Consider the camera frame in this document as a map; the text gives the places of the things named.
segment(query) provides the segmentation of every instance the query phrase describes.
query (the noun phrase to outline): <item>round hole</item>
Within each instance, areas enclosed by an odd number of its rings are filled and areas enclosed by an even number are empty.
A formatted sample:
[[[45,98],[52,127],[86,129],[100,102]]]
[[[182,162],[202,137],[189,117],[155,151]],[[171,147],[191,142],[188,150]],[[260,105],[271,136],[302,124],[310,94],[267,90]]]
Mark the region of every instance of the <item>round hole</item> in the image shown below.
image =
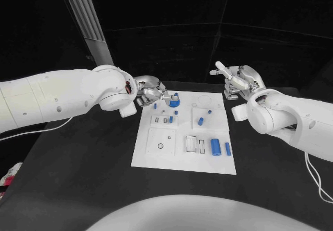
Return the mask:
[[[313,120],[313,121],[310,122],[309,129],[313,129],[315,125],[316,125],[316,121]]]

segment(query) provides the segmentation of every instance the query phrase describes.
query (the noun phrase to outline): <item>black table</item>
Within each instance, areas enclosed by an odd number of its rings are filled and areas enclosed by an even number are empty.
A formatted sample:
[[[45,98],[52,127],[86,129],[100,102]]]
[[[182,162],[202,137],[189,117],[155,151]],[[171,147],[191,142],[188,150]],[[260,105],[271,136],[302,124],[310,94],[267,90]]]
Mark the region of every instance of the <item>black table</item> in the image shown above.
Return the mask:
[[[224,85],[166,82],[171,90],[222,92]],[[238,174],[132,167],[142,109],[122,118],[97,105],[61,129],[45,132],[0,201],[0,230],[86,230],[110,212],[148,198],[195,194],[264,207],[322,230],[333,206],[318,196],[305,153],[235,122],[225,101]],[[52,122],[57,127],[64,121]],[[310,157],[328,191],[332,163]]]

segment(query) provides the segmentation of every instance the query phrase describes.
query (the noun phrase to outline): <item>white cable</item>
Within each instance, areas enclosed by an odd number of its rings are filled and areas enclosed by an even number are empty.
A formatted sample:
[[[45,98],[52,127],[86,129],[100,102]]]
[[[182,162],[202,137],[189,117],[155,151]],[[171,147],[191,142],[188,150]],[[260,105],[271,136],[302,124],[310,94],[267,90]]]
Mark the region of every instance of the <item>white cable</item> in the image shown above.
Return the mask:
[[[41,130],[41,131],[29,131],[29,132],[25,132],[25,133],[22,133],[22,134],[18,134],[18,135],[13,135],[13,136],[6,137],[6,138],[0,139],[0,141],[6,140],[6,139],[9,139],[9,138],[13,138],[13,137],[16,137],[16,136],[21,136],[21,135],[26,135],[26,134],[32,134],[32,133],[38,133],[38,132],[45,132],[45,131],[57,130],[58,128],[61,128],[61,127],[71,121],[71,119],[73,119],[73,117],[71,117],[70,120],[68,120],[60,127],[57,127],[57,128],[47,129],[47,130]]]
[[[322,189],[322,179],[320,179],[320,175],[319,175],[319,172],[318,172],[318,170],[316,170],[316,168],[315,168],[315,166],[313,166],[313,164],[312,164],[312,162],[310,162],[309,154],[305,153],[305,155],[306,155],[308,170],[309,170],[310,175],[312,175],[312,177],[313,177],[313,179],[315,179],[315,182],[316,182],[316,184],[318,184],[319,196],[320,196],[320,198],[322,198],[323,201],[326,201],[328,203],[333,204],[333,198],[329,196],[329,194],[328,194],[328,193],[325,192],[325,190]],[[318,174],[319,182],[318,182],[318,180],[316,180],[316,178],[315,178],[315,175],[313,175],[313,173],[312,173],[312,171],[310,171],[309,164],[310,164],[310,166],[313,167],[315,172],[316,172],[316,174]],[[323,198],[322,192],[326,194],[326,196],[331,198],[332,201],[328,201],[328,200]]]

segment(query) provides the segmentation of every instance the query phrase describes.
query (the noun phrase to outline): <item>white board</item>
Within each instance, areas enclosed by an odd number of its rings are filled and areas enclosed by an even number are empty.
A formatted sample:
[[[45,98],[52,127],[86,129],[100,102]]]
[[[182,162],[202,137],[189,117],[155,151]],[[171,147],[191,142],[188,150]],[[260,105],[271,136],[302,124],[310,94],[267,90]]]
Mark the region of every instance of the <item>white board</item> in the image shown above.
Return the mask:
[[[159,101],[158,109],[153,105],[143,109],[132,166],[235,175],[222,94],[169,91],[171,94],[176,92],[181,97],[179,107],[172,108],[165,101]],[[201,117],[204,118],[202,126],[198,125]],[[197,137],[197,152],[186,151],[186,136]],[[221,156],[212,155],[211,140],[215,138],[221,141]],[[231,146],[231,156],[227,155],[227,142]]]

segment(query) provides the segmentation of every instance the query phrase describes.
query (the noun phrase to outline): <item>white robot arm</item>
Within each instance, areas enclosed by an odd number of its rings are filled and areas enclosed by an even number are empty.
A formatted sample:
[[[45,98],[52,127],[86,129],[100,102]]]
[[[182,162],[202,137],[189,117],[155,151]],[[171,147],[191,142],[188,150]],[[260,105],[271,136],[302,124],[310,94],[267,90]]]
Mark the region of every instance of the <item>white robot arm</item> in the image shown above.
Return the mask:
[[[142,106],[169,96],[159,78],[143,81],[111,65],[52,71],[0,82],[0,133],[28,125],[86,114],[100,104],[106,111],[120,110],[122,117],[136,114],[133,100],[146,99]]]
[[[211,74],[225,76],[227,99],[248,101],[233,108],[237,121],[250,121],[256,131],[282,138],[293,147],[333,162],[333,104],[296,98],[267,89],[250,66],[225,67]]]

